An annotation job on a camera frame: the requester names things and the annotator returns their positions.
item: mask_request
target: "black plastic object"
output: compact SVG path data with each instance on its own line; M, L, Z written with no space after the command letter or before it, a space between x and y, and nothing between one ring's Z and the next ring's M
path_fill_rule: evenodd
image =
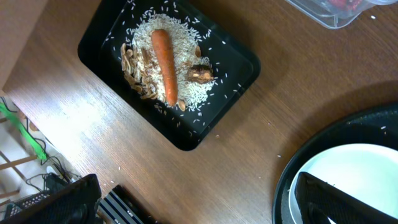
M344 144L365 143L398 150L398 103L365 110L330 125L308 140L286 165L275 190L274 224L294 224L289 210L289 189L300 168L313 156Z
M160 224L127 190L117 185L100 202L98 211L105 220L119 223Z
M24 201L28 205L21 202L23 207L16 203L22 210L0 223L95 223L97 202L101 198L95 174L89 174L52 195L42 193L40 198L36 196Z
M308 224L397 224L398 220L366 205L307 172L298 175L295 197Z
M195 28L200 35L206 35L211 29L210 37L199 42L199 46L202 56L209 57L213 65L215 76L218 77L218 85L208 92L208 94L214 93L214 95L209 96L207 102L200 108L201 111L183 113L180 110L166 108L157 100L142 100L136 91L131 90L128 82L124 79L119 59L120 46L122 43L132 40L133 35L127 34L127 29L137 28L137 24L141 23L140 17L142 18L143 13L151 7L158 14L165 13L170 17L181 19L182 22L185 22L187 16L191 21L195 21L197 18L200 22L195 24L190 22L189 27ZM255 81L261 69L258 58L252 52L187 1L165 3L160 0L132 2L102 0L79 44L78 55L92 72L169 141L184 151L192 150L199 145L212 127ZM162 112L155 109L156 103L162 107Z

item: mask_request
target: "wooden table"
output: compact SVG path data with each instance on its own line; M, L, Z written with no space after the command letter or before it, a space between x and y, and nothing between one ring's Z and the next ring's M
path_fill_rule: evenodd
M79 61L99 2L50 0L4 91L79 171L98 175L103 194L123 183L166 223L271 223L279 176L310 136L398 99L398 4L328 30L285 1L192 1L262 72L183 152Z

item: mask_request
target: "black plate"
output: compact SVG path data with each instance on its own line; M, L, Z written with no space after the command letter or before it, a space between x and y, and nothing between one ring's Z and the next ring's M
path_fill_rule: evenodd
M348 116L308 140L291 158L278 181L272 222L294 224L290 216L288 189L296 173L309 159L329 148L353 143L376 144L398 150L398 104L378 106Z
M141 0L135 1L134 4L133 1L103 0L79 44L79 58L175 146L184 151L192 150L258 77L261 69L259 60L186 1L165 3L159 0ZM215 72L218 85L208 92L208 94L214 93L214 96L209 96L207 102L200 108L201 111L183 113L180 110L166 108L157 100L142 100L138 93L130 89L123 77L119 59L120 46L126 42L126 38L131 40L133 37L127 34L126 29L137 28L137 24L141 23L140 17L146 10L153 7L153 10L160 13L162 6L163 13L183 22L187 16L191 21L197 18L200 22L196 24L190 22L189 26L195 28L201 35L207 34L211 29L210 38L203 39L203 42L199 42L199 46L202 55L210 58L213 70L218 69L218 72ZM162 107L161 113L155 109L156 103Z

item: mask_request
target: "rice grain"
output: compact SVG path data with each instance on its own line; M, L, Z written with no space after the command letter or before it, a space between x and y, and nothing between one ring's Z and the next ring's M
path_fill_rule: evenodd
M153 92L158 93L158 100L165 101L165 88L163 77L160 72L159 63L156 59L150 34L154 29L166 30L172 41L174 50L174 63L176 68L177 85L178 85L178 99L184 99L187 108L196 109L198 104L205 102L208 98L207 91L213 88L215 82L199 84L195 82L188 82L185 74L187 74L189 67L184 66L186 61L190 61L194 65L210 65L208 57L196 57L195 49L197 42L195 37L198 33L193 28L187 29L184 24L178 22L177 19L171 18L165 14L156 14L151 17L145 24L141 24L135 30L134 38L132 40L133 46L138 46L137 68L134 69L134 77L141 80L140 70L146 70L154 83ZM147 50L155 66L145 68L140 48Z

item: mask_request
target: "carrot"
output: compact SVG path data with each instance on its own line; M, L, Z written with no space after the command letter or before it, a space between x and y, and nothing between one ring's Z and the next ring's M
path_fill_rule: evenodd
M152 32L151 41L162 72L166 100L169 105L174 106L177 103L178 87L171 38L166 30L157 29Z

